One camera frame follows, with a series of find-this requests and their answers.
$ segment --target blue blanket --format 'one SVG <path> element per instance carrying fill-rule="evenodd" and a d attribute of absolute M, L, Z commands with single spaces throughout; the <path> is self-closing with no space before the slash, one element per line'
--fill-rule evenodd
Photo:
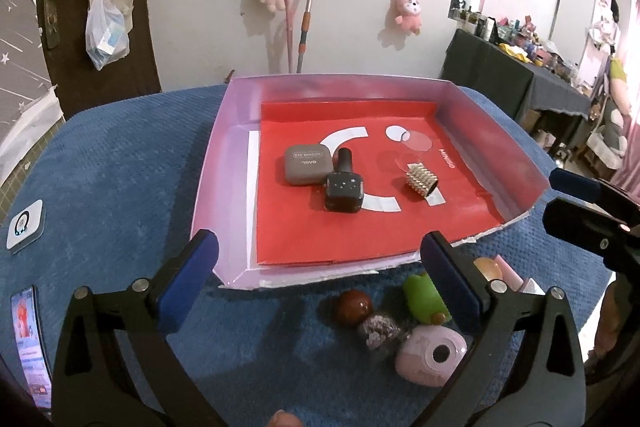
<path fill-rule="evenodd" d="M 43 199 L 44 233 L 16 255 L 0 256 L 0 353 L 24 383 L 12 336 L 10 296 L 34 284 L 40 293 L 51 367 L 75 288 L 118 291 L 150 277 L 188 242 L 200 168 L 224 86 L 126 100 L 73 117 L 32 168 L 10 212 Z M 468 90 L 545 173 L 554 163 L 484 96 Z M 503 256 L 544 288 L 564 288 L 578 328 L 603 293 L 609 271 L 594 255 L 542 229 L 548 190 L 526 219 L 460 247 L 471 256 Z M 0 237 L 7 234 L 4 223 Z M 290 289 L 241 292 L 211 278 L 182 330 L 168 341 L 200 390 L 230 426 L 264 427 L 286 409 L 313 427 L 409 425 L 437 393 L 398 377 L 392 360 L 372 357 L 353 331 L 332 327 L 330 296 L 356 287 L 377 307 L 401 313 L 399 285 L 417 264 L 377 276 Z M 485 402 L 494 400 L 514 360 L 515 341 Z M 127 360 L 130 347 L 124 347 Z M 132 367 L 146 403 L 157 405 Z"/>

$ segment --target silver screw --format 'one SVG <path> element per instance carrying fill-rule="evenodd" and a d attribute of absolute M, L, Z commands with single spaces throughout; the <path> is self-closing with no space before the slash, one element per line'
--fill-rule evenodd
<path fill-rule="evenodd" d="M 131 285 L 131 289 L 134 292 L 143 292 L 147 288 L 149 288 L 148 279 L 136 279 L 133 281 L 133 284 Z"/>
<path fill-rule="evenodd" d="M 76 299 L 84 299 L 87 295 L 89 295 L 89 288 L 86 286 L 80 286 L 74 291 L 74 297 Z"/>
<path fill-rule="evenodd" d="M 558 288 L 558 286 L 553 286 L 553 288 L 551 288 L 551 295 L 561 301 L 564 299 L 564 290 L 562 288 Z"/>
<path fill-rule="evenodd" d="M 496 293 L 505 293 L 507 291 L 507 285 L 500 279 L 491 281 L 491 289 Z"/>

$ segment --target phone screen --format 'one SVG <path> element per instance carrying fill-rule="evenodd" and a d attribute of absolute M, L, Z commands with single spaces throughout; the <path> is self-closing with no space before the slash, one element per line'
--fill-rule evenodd
<path fill-rule="evenodd" d="M 11 297 L 15 343 L 29 393 L 40 409 L 51 409 L 51 377 L 36 315 L 36 288 L 31 286 Z"/>

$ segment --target door handle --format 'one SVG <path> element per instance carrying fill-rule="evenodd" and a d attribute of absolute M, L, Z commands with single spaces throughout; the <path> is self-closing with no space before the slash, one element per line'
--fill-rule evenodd
<path fill-rule="evenodd" d="M 60 44 L 58 33 L 58 10 L 55 0 L 44 0 L 44 29 L 47 49 L 53 49 Z"/>

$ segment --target wooden door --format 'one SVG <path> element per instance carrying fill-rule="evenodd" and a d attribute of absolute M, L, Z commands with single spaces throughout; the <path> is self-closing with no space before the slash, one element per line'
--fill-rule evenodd
<path fill-rule="evenodd" d="M 146 0 L 134 0 L 130 52 L 97 71 L 85 50 L 89 0 L 54 0 L 60 43 L 47 48 L 44 0 L 36 0 L 38 25 L 47 69 L 65 118 L 82 110 L 144 94 L 160 92 Z"/>

